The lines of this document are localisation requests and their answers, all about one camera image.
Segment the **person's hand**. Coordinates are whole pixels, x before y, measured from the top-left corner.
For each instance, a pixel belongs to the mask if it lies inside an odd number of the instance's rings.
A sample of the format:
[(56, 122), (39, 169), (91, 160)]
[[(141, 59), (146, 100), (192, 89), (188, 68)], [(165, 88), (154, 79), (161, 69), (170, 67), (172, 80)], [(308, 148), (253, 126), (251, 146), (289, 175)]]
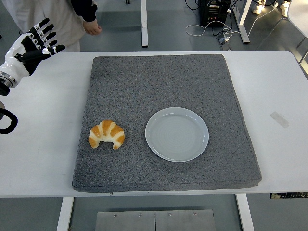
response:
[(96, 19), (92, 22), (83, 21), (83, 27), (85, 32), (89, 35), (98, 35), (102, 32), (102, 28), (98, 25)]

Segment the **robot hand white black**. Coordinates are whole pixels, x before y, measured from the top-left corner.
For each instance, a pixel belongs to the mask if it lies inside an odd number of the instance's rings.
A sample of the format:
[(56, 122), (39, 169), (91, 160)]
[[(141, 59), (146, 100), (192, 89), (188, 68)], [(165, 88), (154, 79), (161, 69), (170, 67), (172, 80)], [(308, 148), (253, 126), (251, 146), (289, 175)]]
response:
[(22, 78), (32, 75), (41, 61), (65, 49), (65, 45), (58, 45), (54, 39), (53, 28), (50, 19), (45, 18), (20, 35), (0, 66), (0, 79), (5, 85), (14, 88)]

